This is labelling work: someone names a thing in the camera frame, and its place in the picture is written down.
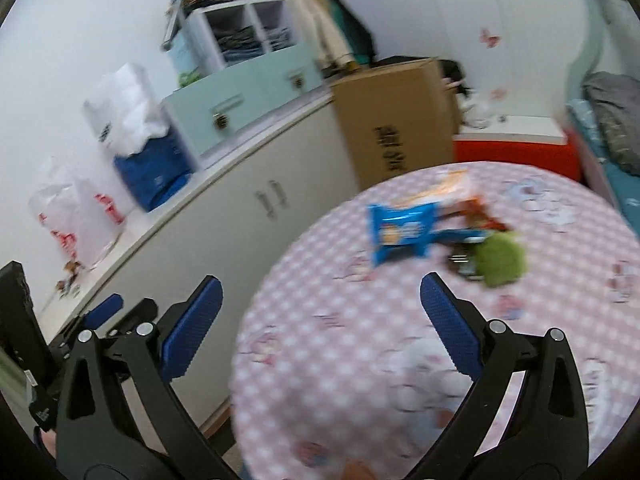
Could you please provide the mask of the person's left hand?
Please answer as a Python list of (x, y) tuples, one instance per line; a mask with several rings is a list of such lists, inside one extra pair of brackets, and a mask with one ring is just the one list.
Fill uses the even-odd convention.
[(39, 426), (35, 426), (32, 434), (36, 448), (46, 456), (46, 459), (56, 465), (56, 433), (54, 430), (43, 431)]

